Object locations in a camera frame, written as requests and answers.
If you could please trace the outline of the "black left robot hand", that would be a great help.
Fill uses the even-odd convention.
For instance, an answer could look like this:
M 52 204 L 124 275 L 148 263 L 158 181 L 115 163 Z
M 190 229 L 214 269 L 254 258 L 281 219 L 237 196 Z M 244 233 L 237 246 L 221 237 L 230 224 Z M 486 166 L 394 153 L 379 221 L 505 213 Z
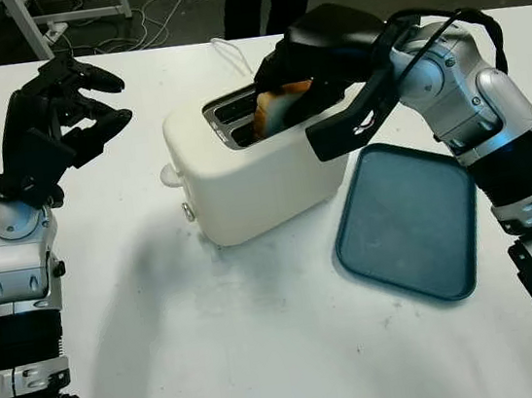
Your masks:
M 132 120 L 132 112 L 85 97 L 83 90 L 118 93 L 119 76 L 60 54 L 14 91 L 8 102 L 2 144 L 3 189 L 39 205 L 70 167 L 103 153 L 105 144 Z

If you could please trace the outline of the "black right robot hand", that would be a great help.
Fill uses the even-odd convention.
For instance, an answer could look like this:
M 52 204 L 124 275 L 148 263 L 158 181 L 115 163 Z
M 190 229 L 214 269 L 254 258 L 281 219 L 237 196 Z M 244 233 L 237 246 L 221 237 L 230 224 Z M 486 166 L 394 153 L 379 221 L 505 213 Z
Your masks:
M 267 138 L 298 125 L 368 80 L 384 26 L 376 15 L 332 3 L 293 22 L 254 76 L 256 134 Z

